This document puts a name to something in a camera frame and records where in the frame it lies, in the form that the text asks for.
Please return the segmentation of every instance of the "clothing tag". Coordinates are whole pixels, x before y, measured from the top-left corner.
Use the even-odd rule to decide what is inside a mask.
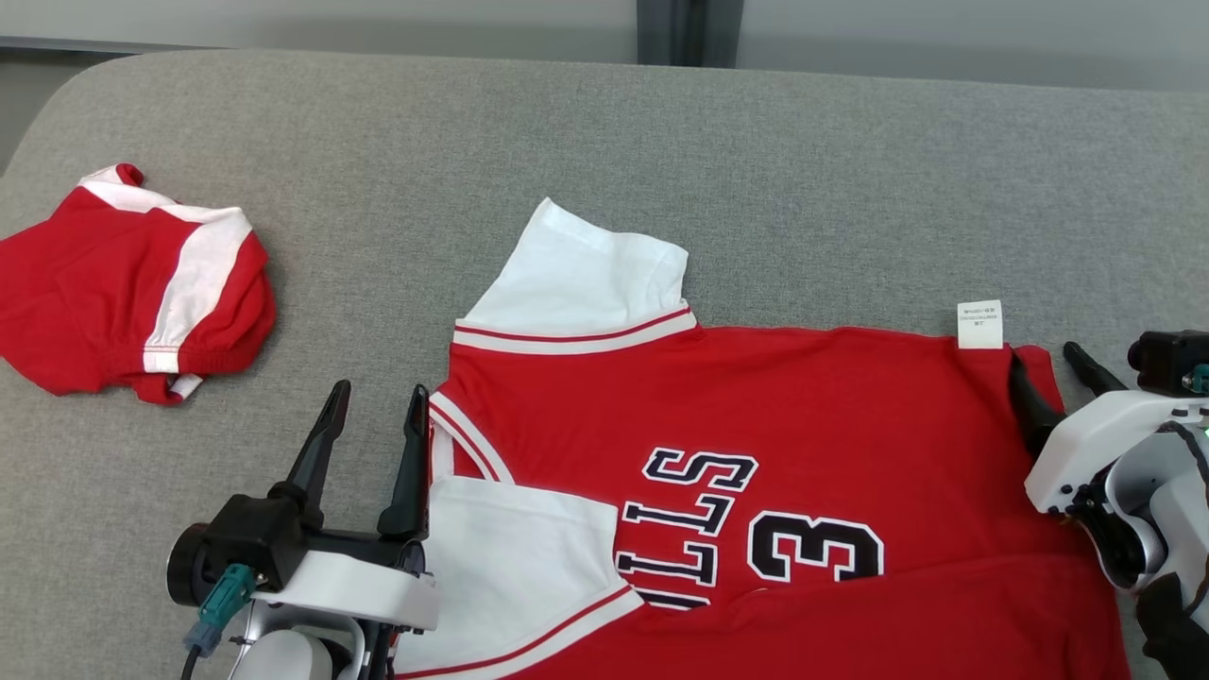
[[[999,350],[1003,346],[1003,306],[999,300],[958,305],[958,347]]]

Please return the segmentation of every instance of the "gray wall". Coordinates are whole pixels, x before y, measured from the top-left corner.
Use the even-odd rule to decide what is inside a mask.
[[[634,0],[0,0],[0,45],[632,62]]]
[[[739,67],[1209,91],[1209,0],[747,0]]]
[[[632,62],[635,0],[0,0],[0,45]],[[1209,91],[1209,0],[746,0],[739,67]]]

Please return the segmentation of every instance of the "basketball jersey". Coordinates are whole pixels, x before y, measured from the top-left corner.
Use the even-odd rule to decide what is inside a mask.
[[[467,477],[435,479],[428,505],[441,607],[435,630],[397,640],[399,679],[503,678],[643,604],[613,567],[613,507]]]
[[[617,570],[647,603],[1012,554],[1077,554],[1037,514],[1011,348],[841,328],[702,328],[687,253],[546,200],[457,322],[432,398],[438,469],[614,506]],[[1048,355],[1016,352],[1059,404]]]
[[[458,322],[441,620],[398,678],[1128,678],[1094,558],[1024,497],[1008,350],[705,329],[686,263],[546,201]]]
[[[440,621],[400,635],[397,680],[736,676],[1128,680],[1111,588],[1081,555],[1011,555],[643,606],[612,560],[612,507],[446,477],[428,567]]]

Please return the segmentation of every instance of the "gray fabric surface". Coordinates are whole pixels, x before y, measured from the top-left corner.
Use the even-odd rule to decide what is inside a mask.
[[[0,236],[117,161],[183,202],[242,206],[280,317],[250,373],[174,409],[127,391],[53,398],[0,364],[6,679],[179,674],[193,612],[164,592],[172,542],[229,495],[267,490],[340,378],[354,391],[325,509],[331,526],[372,526],[411,385],[440,382],[452,319],[546,195],[684,246],[706,324],[942,334],[958,302],[1002,298],[1008,341],[1077,339],[1122,374],[1140,332],[1209,327],[1207,97],[134,57],[47,104],[0,185]],[[1059,376],[1071,405],[1087,400]],[[225,676],[226,647],[198,678]],[[1159,678],[1130,647],[1136,675]]]

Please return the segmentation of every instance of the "robotic arm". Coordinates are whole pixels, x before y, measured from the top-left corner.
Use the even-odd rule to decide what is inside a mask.
[[[1016,362],[1012,405],[1036,463],[1040,512],[1082,525],[1104,575],[1138,601],[1147,642],[1172,680],[1209,679],[1209,334],[1149,332],[1129,350],[1128,390],[1077,345],[1064,356],[1097,398],[1049,409]]]
[[[232,638],[239,656],[231,680],[383,680],[393,678],[394,635],[435,629],[438,593],[422,546],[428,392],[422,385],[412,392],[394,494],[375,534],[324,529],[319,508],[351,392],[347,380],[332,387],[289,477],[266,497],[231,496],[209,524],[177,540],[168,593],[199,607],[183,678],[242,610],[248,622]]]

